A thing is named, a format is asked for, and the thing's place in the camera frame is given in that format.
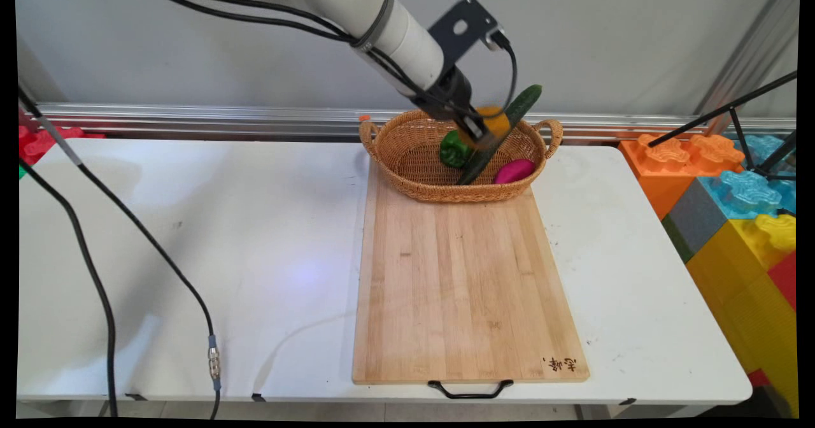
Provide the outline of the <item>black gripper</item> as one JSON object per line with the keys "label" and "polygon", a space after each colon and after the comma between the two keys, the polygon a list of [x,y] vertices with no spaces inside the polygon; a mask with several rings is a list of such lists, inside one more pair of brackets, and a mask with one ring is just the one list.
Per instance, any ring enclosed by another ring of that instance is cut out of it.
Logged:
{"label": "black gripper", "polygon": [[436,120],[453,120],[465,146],[493,146],[495,117],[473,117],[471,83],[452,66],[427,90],[411,97],[411,103]]}

